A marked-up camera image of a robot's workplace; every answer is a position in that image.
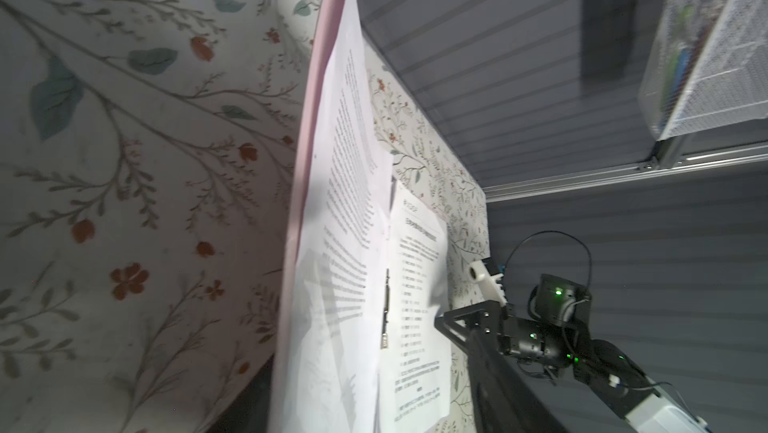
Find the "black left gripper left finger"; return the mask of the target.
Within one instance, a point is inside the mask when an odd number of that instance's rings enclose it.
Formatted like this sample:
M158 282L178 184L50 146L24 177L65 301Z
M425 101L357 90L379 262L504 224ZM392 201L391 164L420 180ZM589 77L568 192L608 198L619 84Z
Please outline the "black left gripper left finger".
M272 390L274 356L261 367L207 433L265 433Z

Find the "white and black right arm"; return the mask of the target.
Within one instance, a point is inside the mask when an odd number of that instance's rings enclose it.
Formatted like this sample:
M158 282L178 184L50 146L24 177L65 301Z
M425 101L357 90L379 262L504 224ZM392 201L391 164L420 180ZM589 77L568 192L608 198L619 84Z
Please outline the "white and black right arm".
M565 426L524 382L555 383L565 370L636 432L707 432L709 424L666 392L612 343L590 336L579 320L556 325L519 318L509 305L488 300L444 313L436 329L468 359L479 432L563 432Z

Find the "white printed paper sheet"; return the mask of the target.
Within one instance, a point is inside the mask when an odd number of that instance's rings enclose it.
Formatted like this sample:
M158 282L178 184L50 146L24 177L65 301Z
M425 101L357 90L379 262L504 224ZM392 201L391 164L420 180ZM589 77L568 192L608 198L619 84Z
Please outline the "white printed paper sheet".
M391 173L357 0L345 0L315 128L280 432L375 428Z

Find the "white sheet with XDOF header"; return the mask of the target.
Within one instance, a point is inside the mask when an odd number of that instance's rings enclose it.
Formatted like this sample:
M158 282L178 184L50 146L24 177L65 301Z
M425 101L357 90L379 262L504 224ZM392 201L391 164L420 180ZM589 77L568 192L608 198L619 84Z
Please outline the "white sheet with XDOF header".
M449 309L447 252L445 221L396 181L379 369L381 432L427 432L449 414L451 343L435 327Z

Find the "pink file folder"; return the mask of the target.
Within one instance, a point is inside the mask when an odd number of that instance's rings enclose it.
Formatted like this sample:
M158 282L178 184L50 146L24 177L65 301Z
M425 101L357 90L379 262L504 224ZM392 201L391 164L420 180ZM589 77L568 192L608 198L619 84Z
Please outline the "pink file folder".
M308 67L308 79L297 138L296 162L288 215L280 311L267 430L282 430L282 411L288 391L291 308L300 247L303 212L310 184L311 162L325 70L338 35L345 0L322 0Z

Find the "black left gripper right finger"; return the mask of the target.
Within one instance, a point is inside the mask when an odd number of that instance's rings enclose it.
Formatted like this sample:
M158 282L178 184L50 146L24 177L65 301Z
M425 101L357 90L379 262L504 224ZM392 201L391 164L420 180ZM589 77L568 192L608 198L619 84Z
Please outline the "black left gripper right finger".
M473 330L467 357L477 432L567 432L497 351L490 334Z

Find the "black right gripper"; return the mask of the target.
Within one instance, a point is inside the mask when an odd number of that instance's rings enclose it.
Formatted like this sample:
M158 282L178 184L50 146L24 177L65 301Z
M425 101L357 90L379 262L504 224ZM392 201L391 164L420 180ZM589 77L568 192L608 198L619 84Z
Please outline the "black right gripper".
M557 379L591 365L591 340L581 322L567 327L518 317L497 301L447 311L435 328L468 358L471 368L499 376L515 364L534 379Z

